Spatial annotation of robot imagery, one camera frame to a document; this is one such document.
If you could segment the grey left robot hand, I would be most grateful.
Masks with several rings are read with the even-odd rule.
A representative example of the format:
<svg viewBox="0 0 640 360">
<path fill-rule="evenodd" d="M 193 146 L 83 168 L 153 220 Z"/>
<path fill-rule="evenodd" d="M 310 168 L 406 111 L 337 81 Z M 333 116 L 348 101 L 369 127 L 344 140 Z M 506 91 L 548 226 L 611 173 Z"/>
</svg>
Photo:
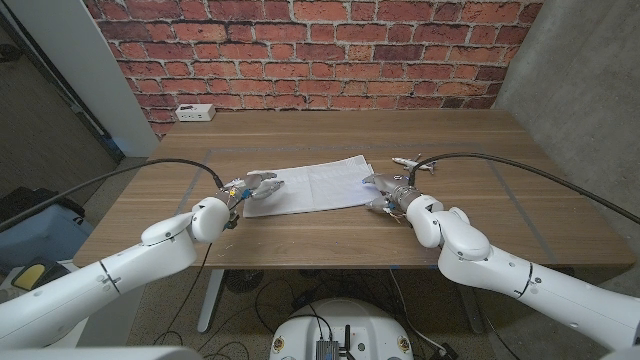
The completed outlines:
<svg viewBox="0 0 640 360">
<path fill-rule="evenodd" d="M 219 189 L 217 196 L 227 204 L 229 209 L 247 199 L 261 200 L 277 192 L 285 182 L 278 179 L 274 172 L 247 173 L 242 178 L 236 178 Z"/>
</svg>

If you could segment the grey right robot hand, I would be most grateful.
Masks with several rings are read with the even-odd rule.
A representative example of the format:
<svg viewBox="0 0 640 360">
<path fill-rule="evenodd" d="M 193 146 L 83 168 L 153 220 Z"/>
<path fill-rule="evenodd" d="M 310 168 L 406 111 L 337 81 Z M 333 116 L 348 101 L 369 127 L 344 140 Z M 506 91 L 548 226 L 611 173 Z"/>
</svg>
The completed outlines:
<svg viewBox="0 0 640 360">
<path fill-rule="evenodd" d="M 374 185 L 380 195 L 365 204 L 367 210 L 386 213 L 391 216 L 404 216 L 411 202 L 422 193 L 409 184 L 407 175 L 374 173 L 362 180 L 363 184 Z"/>
</svg>

